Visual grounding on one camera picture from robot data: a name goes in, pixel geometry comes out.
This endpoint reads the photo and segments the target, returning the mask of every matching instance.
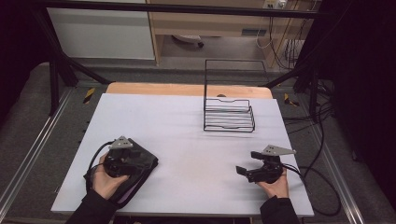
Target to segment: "white wall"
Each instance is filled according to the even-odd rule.
[[[49,8],[49,15],[70,57],[154,60],[147,12]]]

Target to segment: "person's arm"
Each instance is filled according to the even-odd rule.
[[[100,158],[99,163],[105,161],[105,156]],[[76,212],[66,221],[66,224],[107,224],[117,211],[117,207],[108,201],[116,192],[122,182],[128,176],[113,178],[109,176],[103,165],[96,168],[93,175],[93,186],[87,195],[82,199],[81,205]]]
[[[286,169],[283,169],[282,176],[276,182],[272,184],[257,183],[264,189],[269,198],[260,208],[262,223],[264,224],[300,223],[289,198],[289,185],[286,174]]]

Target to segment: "person's hand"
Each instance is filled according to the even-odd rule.
[[[102,196],[104,199],[108,200],[114,192],[116,192],[117,188],[128,179],[127,175],[123,175],[120,177],[111,177],[103,166],[103,162],[105,162],[106,154],[103,155],[99,160],[99,165],[96,168],[95,174],[93,175],[93,189]]]
[[[276,182],[272,184],[258,182],[257,185],[264,189],[269,198],[272,198],[275,195],[277,198],[289,198],[289,185],[286,176],[286,168],[283,168],[283,173]]]

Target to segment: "white table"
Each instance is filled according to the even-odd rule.
[[[268,144],[290,148],[290,141],[276,100],[249,100],[255,132],[208,133],[203,130],[202,96],[103,94],[51,211],[70,214],[78,208],[93,154],[124,135],[157,156],[159,165],[119,215],[258,216],[266,196],[235,166],[259,168],[262,162],[251,159],[250,151]],[[297,166],[293,155],[281,160]],[[293,172],[288,180],[297,215],[312,217],[302,181]]]

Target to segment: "black wire rack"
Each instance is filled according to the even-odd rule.
[[[225,63],[226,68],[209,68],[208,63]],[[248,69],[239,69],[238,63],[249,63]],[[240,74],[258,74],[260,80],[251,80],[251,76]],[[252,133],[256,124],[254,121],[253,108],[248,99],[227,99],[224,95],[207,97],[207,89],[210,84],[232,84],[263,82],[268,76],[262,61],[249,60],[205,60],[205,92],[204,92],[204,131],[209,132],[239,132]]]

